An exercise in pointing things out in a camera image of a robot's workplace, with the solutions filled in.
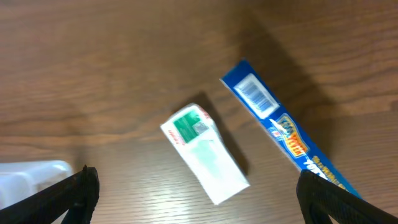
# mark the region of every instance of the white container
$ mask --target white container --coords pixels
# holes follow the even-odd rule
[[[71,176],[64,161],[0,163],[0,209],[13,205]]]

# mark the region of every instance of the barcode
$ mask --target barcode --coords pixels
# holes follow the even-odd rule
[[[279,104],[267,89],[251,73],[240,81],[234,89],[261,119],[268,117],[279,107]]]
[[[203,122],[201,122],[201,121],[197,122],[197,123],[194,124],[192,127],[193,127],[193,129],[195,130],[195,132],[196,132],[197,134],[204,133],[204,132],[208,129],[208,126],[206,126],[206,125],[205,125]]]

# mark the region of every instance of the blue package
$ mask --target blue package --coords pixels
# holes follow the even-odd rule
[[[261,123],[269,136],[299,170],[311,170],[360,197],[359,193],[295,122],[247,61],[241,61],[221,81]]]

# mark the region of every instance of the packaging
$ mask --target packaging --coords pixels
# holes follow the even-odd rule
[[[215,122],[200,106],[187,105],[160,128],[215,205],[250,186],[225,148]]]
[[[299,170],[311,170],[360,197],[295,122],[247,61],[240,62],[221,81],[260,122],[266,133]]]

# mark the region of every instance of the brown wooden surface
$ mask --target brown wooden surface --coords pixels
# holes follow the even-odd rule
[[[299,172],[218,80],[246,57],[398,216],[397,36],[394,1],[0,0],[0,162],[95,166],[93,223],[303,223]],[[252,185],[217,207],[159,129],[191,101]]]

